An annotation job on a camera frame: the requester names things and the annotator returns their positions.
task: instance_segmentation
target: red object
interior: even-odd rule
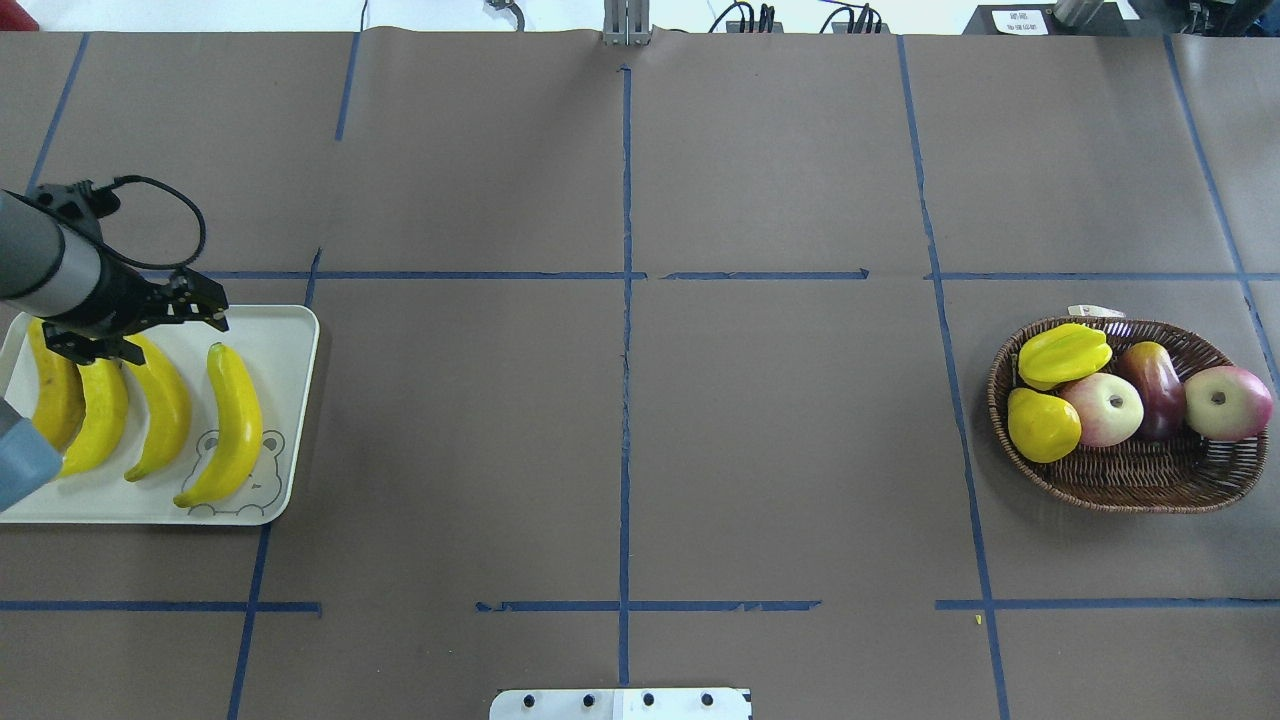
[[[40,29],[40,23],[22,9],[18,0],[0,0],[0,29]]]

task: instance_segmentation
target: white tray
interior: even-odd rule
[[[129,416],[120,446],[97,469],[51,480],[9,510],[0,523],[145,523],[175,525],[261,525],[289,503],[302,438],[302,416],[311,391],[320,323],[301,305],[236,305],[227,311],[230,331],[204,323],[160,325],[147,331],[173,360],[191,391],[192,421],[187,448],[173,464],[129,483],[124,471],[142,452],[146,402],[131,373]],[[36,361],[28,350],[22,314],[9,327],[0,350],[0,387],[15,410],[36,409]],[[262,404],[262,454],[236,495],[214,505],[182,510],[173,496],[195,482],[216,446],[218,406],[205,372],[209,346],[225,342],[244,359]]]

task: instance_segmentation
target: fruit basket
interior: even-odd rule
[[[1014,465],[1053,497],[1103,512],[1210,512],[1244,497],[1258,482],[1267,457],[1267,433],[1238,442],[1202,438],[1183,427],[1170,441],[1130,438],[1111,447],[1078,447],[1055,462],[1023,457],[1009,438],[1009,393],[1019,387],[1016,356],[1023,343],[1062,323],[1079,323],[1107,334],[1115,350],[1103,372],[1130,346],[1152,341],[1165,346],[1181,380],[1231,361],[1198,334],[1167,323],[1129,318],[1048,318],[1009,338],[987,377],[987,411],[996,438]]]

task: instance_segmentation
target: basket rim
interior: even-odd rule
[[[1012,334],[1010,334],[1009,338],[1005,340],[1005,342],[1000,346],[1000,350],[996,351],[995,359],[992,360],[992,364],[991,364],[991,370],[987,373],[987,415],[991,419],[992,430],[996,433],[996,439],[1000,442],[1000,446],[1005,451],[1005,455],[1009,456],[1009,459],[1014,462],[1014,465],[1018,468],[1018,470],[1023,475],[1025,475],[1028,479],[1030,479],[1033,483],[1036,483],[1041,489],[1043,489],[1044,492],[1047,492],[1048,495],[1056,497],[1057,500],[1060,500],[1062,502],[1066,502],[1069,505],[1074,505],[1076,507],[1083,507],[1085,510],[1096,510],[1096,511],[1101,511],[1101,512],[1126,512],[1126,514],[1142,512],[1142,514],[1180,514],[1180,515],[1192,515],[1192,514],[1212,512],[1212,511],[1228,507],[1230,505],[1234,505],[1235,502],[1239,502],[1240,498],[1243,498],[1245,495],[1248,495],[1249,491],[1252,491],[1253,487],[1258,483],[1258,480],[1262,477],[1262,468],[1265,466],[1266,459],[1267,459],[1267,441],[1268,441],[1268,438],[1267,438],[1267,429],[1266,428],[1263,428],[1262,432],[1258,433],[1257,436],[1253,436],[1253,437],[1257,438],[1257,443],[1258,443],[1258,469],[1257,469],[1257,471],[1252,473],[1251,477],[1249,477],[1249,479],[1248,479],[1248,482],[1245,484],[1243,484],[1230,497],[1228,497],[1225,500],[1221,500],[1219,502],[1215,502],[1212,505],[1132,505],[1132,503],[1103,505],[1103,503],[1093,502],[1093,501],[1089,501],[1089,500],[1083,500],[1083,498],[1080,498],[1078,496],[1074,496],[1071,493],[1068,493],[1068,492],[1062,491],[1061,488],[1059,488],[1057,486],[1055,486],[1052,483],[1046,482],[1039,475],[1039,473],[1037,473],[1036,469],[1030,466],[1030,464],[1028,462],[1028,460],[1025,457],[1023,457],[1023,455],[1020,452],[1018,452],[1018,450],[1014,447],[1012,441],[1009,438],[1009,433],[1007,433],[1006,428],[1004,427],[1004,423],[1001,421],[1001,418],[1000,418],[1000,402],[1001,402],[1001,400],[998,400],[996,397],[996,378],[997,378],[998,373],[1002,369],[1001,366],[1004,364],[1004,360],[1012,351],[1012,345],[1015,342],[1015,338],[1018,338],[1018,336],[1021,334],[1023,332],[1025,332],[1028,328],[1030,328],[1033,325],[1042,324],[1042,323],[1053,323],[1053,325],[1051,325],[1051,327],[1056,327],[1056,325],[1065,324],[1065,323],[1080,323],[1080,324],[1087,324],[1087,325],[1091,325],[1091,327],[1092,325],[1107,324],[1107,323],[1130,323],[1130,324],[1138,324],[1138,325],[1153,325],[1153,327],[1162,328],[1162,329],[1170,329],[1170,331],[1178,332],[1180,334],[1187,336],[1189,340],[1204,343],[1206,346],[1211,347],[1219,355],[1219,357],[1222,359],[1221,365],[1234,365],[1234,363],[1231,361],[1230,357],[1226,356],[1226,354],[1224,354],[1221,350],[1217,348],[1216,345],[1213,345],[1212,342],[1207,341],[1201,334],[1198,334],[1196,332],[1192,332],[1192,331],[1188,331],[1185,328],[1181,328],[1179,325],[1175,325],[1172,323],[1166,323],[1164,320],[1148,320],[1148,319],[1143,319],[1143,318],[1128,318],[1128,316],[1125,316],[1125,318],[1093,318],[1093,316],[1074,316],[1074,315],[1051,315],[1051,316],[1041,318],[1038,320],[1032,320],[1029,323],[1023,324],[1020,328],[1018,328],[1018,331],[1015,331]]]

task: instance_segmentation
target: gray table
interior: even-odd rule
[[[1280,45],[3,35],[0,63],[0,186],[161,178],[209,217],[197,268],[328,338],[273,525],[0,528],[0,715],[620,684],[769,719],[1280,712],[1275,469],[1101,516],[980,406],[1004,338],[1075,302],[1275,386]],[[183,213],[127,201],[108,238],[178,258]]]

